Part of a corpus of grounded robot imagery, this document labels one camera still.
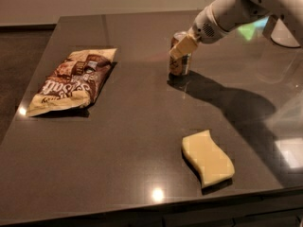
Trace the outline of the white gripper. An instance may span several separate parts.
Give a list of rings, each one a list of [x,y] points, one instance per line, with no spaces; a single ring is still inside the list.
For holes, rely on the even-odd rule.
[[[228,34],[217,23],[212,6],[205,7],[197,15],[188,33],[190,35],[186,35],[169,52],[169,55],[175,60],[194,52],[198,47],[198,43],[214,44]]]

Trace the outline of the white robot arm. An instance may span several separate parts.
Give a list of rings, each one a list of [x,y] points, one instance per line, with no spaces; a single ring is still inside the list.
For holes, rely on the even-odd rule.
[[[169,54],[179,59],[190,54],[198,43],[213,44],[238,26],[272,14],[303,45],[303,0],[215,0],[195,18],[186,36]]]

